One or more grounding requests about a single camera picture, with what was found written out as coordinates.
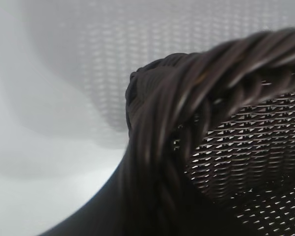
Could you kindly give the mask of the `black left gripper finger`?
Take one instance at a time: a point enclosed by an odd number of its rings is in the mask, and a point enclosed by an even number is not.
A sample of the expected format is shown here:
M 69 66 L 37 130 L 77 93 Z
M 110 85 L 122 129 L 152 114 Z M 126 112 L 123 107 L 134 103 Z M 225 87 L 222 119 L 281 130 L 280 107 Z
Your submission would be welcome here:
M 120 166 L 104 186 L 74 214 L 44 236 L 147 236 L 142 218 L 132 218 L 120 190 Z

